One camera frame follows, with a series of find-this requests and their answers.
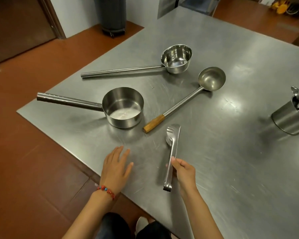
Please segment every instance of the bracelet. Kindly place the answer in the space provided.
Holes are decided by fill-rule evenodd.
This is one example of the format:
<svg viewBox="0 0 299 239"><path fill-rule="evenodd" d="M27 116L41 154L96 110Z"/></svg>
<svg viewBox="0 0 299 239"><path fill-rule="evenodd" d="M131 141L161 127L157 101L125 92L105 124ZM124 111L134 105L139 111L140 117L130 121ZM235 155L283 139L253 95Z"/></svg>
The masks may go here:
<svg viewBox="0 0 299 239"><path fill-rule="evenodd" d="M112 200L115 200L115 194L112 192L112 190L106 188L104 185L100 185L99 187L97 187L96 190L104 190L106 191L107 193L109 193L112 197Z"/></svg>

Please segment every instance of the shoe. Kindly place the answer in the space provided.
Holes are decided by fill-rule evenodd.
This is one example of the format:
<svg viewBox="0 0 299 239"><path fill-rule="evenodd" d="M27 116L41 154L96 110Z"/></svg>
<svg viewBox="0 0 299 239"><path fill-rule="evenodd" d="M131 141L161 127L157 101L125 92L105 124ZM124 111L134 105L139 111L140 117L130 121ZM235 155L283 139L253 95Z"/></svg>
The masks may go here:
<svg viewBox="0 0 299 239"><path fill-rule="evenodd" d="M149 221L145 217L141 216L140 218L138 218L136 223L135 235L137 235L137 233L143 230L145 226L147 226L148 224Z"/></svg>

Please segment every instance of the stainless steel countertop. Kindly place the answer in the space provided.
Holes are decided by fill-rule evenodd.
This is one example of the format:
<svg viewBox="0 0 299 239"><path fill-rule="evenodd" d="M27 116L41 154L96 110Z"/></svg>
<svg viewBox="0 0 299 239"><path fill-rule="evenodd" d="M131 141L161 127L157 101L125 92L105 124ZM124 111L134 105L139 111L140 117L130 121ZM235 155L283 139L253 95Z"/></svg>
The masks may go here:
<svg viewBox="0 0 299 239"><path fill-rule="evenodd" d="M188 70L82 80L80 72L160 64L171 45L193 49ZM201 92L152 132L143 125L198 87L199 72L218 66L223 88ZM166 128L181 125L177 156L196 168L196 183L223 236L299 238L299 135L269 118L299 87L299 47L178 7L49 90L101 102L128 86L145 101L145 119L130 130L108 124L102 112L32 101L18 112L101 174L115 147L131 148L135 166L123 193L181 239L192 237L175 180L163 191L170 148Z"/></svg>

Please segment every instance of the door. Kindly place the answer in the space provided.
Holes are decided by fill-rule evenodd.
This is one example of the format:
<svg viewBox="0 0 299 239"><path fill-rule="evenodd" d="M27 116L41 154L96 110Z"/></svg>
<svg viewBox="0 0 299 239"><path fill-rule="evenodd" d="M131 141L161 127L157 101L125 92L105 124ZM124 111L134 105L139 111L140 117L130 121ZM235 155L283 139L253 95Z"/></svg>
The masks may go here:
<svg viewBox="0 0 299 239"><path fill-rule="evenodd" d="M0 62L54 38L38 0L0 0Z"/></svg>

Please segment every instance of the wooden handle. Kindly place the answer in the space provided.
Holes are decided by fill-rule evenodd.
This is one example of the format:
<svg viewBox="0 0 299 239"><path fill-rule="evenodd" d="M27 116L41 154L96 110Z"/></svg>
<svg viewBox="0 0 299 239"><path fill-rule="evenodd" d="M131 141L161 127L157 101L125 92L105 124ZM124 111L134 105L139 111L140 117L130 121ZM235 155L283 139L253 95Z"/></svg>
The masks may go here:
<svg viewBox="0 0 299 239"><path fill-rule="evenodd" d="M145 127L143 127L143 131L145 133L148 133L150 130L152 130L158 124L160 124L163 120L165 120L165 116L163 114L159 115L158 117L156 117L153 120L151 120L148 124L146 124Z"/></svg>

